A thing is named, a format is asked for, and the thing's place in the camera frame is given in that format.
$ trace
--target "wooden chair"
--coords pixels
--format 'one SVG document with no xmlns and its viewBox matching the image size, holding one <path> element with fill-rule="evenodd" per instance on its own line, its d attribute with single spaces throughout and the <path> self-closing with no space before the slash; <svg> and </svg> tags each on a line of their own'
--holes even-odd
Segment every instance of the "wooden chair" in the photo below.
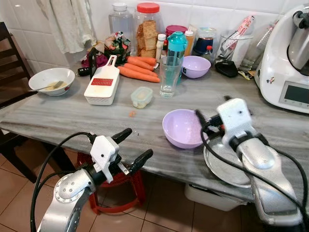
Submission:
<svg viewBox="0 0 309 232">
<path fill-rule="evenodd" d="M 0 109 L 37 93 L 28 91 L 30 78 L 31 76 L 18 52 L 18 47 L 14 44 L 5 24 L 0 22 Z M 10 132 L 4 134 L 0 130 L 0 153 L 34 183 L 37 179 L 35 173 L 16 155 L 14 150 L 16 146 L 22 145 L 27 139 Z M 42 144 L 48 152 L 55 147 L 47 143 Z M 75 170 L 63 149 L 59 149 L 55 153 L 50 165 L 54 170 Z"/>
</svg>

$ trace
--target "chair backrest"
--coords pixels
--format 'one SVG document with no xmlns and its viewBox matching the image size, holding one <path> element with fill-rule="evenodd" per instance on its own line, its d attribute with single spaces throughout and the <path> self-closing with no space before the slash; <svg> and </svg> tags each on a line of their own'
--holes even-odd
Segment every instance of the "chair backrest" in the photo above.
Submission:
<svg viewBox="0 0 309 232">
<path fill-rule="evenodd" d="M 0 109 L 35 94 L 28 91 L 30 78 L 11 34 L 0 22 Z"/>
</svg>

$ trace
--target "appliance display screen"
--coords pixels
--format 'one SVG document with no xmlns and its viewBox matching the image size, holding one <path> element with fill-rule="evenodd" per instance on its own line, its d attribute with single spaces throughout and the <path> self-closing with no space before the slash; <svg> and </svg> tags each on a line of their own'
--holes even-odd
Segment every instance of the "appliance display screen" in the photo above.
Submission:
<svg viewBox="0 0 309 232">
<path fill-rule="evenodd" d="M 309 104 L 309 89 L 296 86 L 288 86 L 284 98 Z"/>
</svg>

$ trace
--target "marble table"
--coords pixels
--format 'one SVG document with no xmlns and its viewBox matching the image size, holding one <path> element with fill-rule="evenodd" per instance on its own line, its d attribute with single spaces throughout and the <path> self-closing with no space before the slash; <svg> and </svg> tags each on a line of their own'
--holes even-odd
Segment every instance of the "marble table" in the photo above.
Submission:
<svg viewBox="0 0 309 232">
<path fill-rule="evenodd" d="M 87 103 L 84 91 L 89 77 L 76 77 L 69 92 L 50 97 L 41 93 L 28 98 L 21 106 L 6 114 L 0 114 L 2 129 L 36 140 L 57 144 L 78 131 L 91 131 L 98 135 L 112 136 L 123 129 L 133 129 L 120 144 L 120 154 L 130 163 L 143 151 L 151 148 L 154 155 L 144 170 L 174 180 L 191 183 L 219 193 L 253 201 L 250 188 L 238 188 L 217 178 L 207 168 L 202 146 L 183 150 L 170 144 L 163 133 L 162 119 L 174 109 L 200 109 L 205 115 L 216 114 L 216 107 L 224 102 L 224 95 L 243 98 L 253 115 L 253 126 L 278 149 L 292 154 L 306 169 L 309 176 L 309 117 L 286 111 L 268 104 L 259 93 L 254 80 L 242 77 L 228 78 L 215 70 L 191 80 L 184 78 L 171 99 L 159 95 L 159 84 L 129 79 L 121 76 L 118 90 L 111 106 L 94 106 Z M 130 94 L 138 87 L 154 90 L 152 101 L 144 109 L 132 106 Z M 89 153 L 90 143 L 79 136 L 64 147 Z M 282 158 L 282 168 L 291 181 L 298 198 L 302 198 L 302 181 L 299 171 L 287 159 Z"/>
</svg>

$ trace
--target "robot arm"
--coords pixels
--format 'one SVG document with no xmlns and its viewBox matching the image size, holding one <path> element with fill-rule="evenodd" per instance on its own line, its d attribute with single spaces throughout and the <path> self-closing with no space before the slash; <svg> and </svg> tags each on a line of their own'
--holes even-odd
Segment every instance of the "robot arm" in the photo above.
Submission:
<svg viewBox="0 0 309 232">
<path fill-rule="evenodd" d="M 242 99 L 232 99 L 217 108 L 219 115 L 201 123 L 211 126 L 224 125 L 225 134 L 222 142 L 231 146 L 242 161 L 243 166 L 263 178 L 275 183 L 296 199 L 290 182 L 281 170 L 281 159 L 278 153 L 259 139 L 252 127 L 247 105 Z M 262 180 L 250 176 L 254 202 L 260 219 L 273 226 L 294 226 L 302 221 L 300 210 L 286 196 Z"/>
<path fill-rule="evenodd" d="M 119 172 L 134 174 L 153 155 L 151 149 L 140 155 L 127 169 L 120 161 L 118 143 L 131 134 L 131 129 L 113 136 L 97 136 L 91 149 L 95 162 L 72 174 L 62 177 L 54 189 L 53 200 L 48 207 L 38 232 L 74 232 L 76 231 L 80 213 L 89 196 L 104 181 L 110 183 Z"/>
</svg>

